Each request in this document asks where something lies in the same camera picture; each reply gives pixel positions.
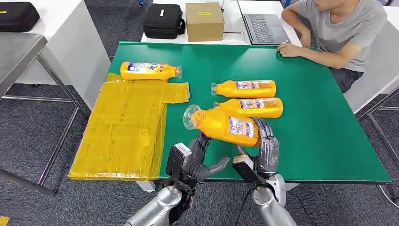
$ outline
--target laptop keyboard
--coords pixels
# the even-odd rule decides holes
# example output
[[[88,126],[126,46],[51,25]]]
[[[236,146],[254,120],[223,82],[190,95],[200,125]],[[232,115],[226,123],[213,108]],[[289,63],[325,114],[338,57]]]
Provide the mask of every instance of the laptop keyboard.
[[[249,14],[249,20],[258,42],[274,43],[274,37],[263,15]]]

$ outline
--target green table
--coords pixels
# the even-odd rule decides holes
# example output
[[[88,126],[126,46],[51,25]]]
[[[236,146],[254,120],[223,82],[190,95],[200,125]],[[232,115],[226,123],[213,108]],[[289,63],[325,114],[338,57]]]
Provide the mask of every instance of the green table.
[[[267,122],[280,141],[278,173],[286,182],[385,184],[390,180],[326,67],[299,57],[283,58],[276,48],[240,45],[121,42],[110,72],[119,73],[125,61],[181,65],[183,77],[170,82],[190,83],[190,102],[168,105],[160,178],[168,177],[170,146],[188,145],[198,133],[184,128],[185,109],[192,104],[209,109],[214,101],[227,100],[210,95],[212,82],[271,79],[284,113]],[[248,152],[255,156],[257,148]],[[234,145],[212,140],[205,164],[235,155]],[[240,177],[228,166],[211,179]]]

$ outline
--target bottle label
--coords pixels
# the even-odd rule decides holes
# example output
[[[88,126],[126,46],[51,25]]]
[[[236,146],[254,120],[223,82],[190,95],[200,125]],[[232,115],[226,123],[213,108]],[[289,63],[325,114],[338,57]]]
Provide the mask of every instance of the bottle label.
[[[250,121],[229,117],[229,132],[246,137],[254,137],[254,125]]]
[[[267,89],[271,88],[271,80],[237,81],[237,89]]]
[[[279,106],[276,98],[241,100],[240,104],[241,104],[241,109],[266,108],[266,107],[278,107]]]
[[[128,73],[147,74],[156,71],[162,72],[162,64],[134,63],[128,64]]]

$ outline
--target man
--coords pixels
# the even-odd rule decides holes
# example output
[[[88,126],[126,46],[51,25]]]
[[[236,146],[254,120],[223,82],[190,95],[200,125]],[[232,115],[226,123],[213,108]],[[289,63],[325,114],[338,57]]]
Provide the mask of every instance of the man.
[[[311,32],[298,15],[310,21],[319,51],[308,49]],[[371,43],[387,21],[377,0],[300,0],[285,8],[282,18],[301,34],[303,47],[282,44],[280,54],[329,67],[343,93],[363,75]]]

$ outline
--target yellow plastic wrap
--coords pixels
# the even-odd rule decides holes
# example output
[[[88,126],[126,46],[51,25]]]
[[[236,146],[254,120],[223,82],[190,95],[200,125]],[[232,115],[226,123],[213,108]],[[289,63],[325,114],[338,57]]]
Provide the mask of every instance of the yellow plastic wrap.
[[[9,220],[9,217],[0,217],[0,226],[6,226]]]
[[[108,75],[68,174],[83,180],[159,176],[166,103],[188,102],[188,83],[118,80]]]

